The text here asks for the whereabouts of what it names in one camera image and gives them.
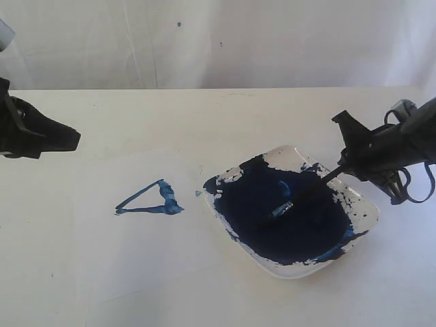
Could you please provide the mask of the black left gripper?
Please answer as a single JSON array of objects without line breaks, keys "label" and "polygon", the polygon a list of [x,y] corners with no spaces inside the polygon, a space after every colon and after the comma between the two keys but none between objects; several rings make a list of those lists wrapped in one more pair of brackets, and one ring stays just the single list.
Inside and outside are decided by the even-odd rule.
[{"label": "black left gripper", "polygon": [[81,134],[53,121],[33,105],[9,94],[10,81],[1,78],[1,155],[8,159],[39,159],[43,152],[71,152]]}]

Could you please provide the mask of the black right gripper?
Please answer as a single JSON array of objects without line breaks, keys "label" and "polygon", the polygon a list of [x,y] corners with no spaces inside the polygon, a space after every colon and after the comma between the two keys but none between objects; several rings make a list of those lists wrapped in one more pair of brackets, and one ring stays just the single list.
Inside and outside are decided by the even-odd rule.
[{"label": "black right gripper", "polygon": [[435,99],[419,107],[405,122],[383,124],[370,130],[344,110],[332,118],[345,148],[338,164],[344,173],[370,182],[390,198],[402,203],[401,168],[435,163]]}]

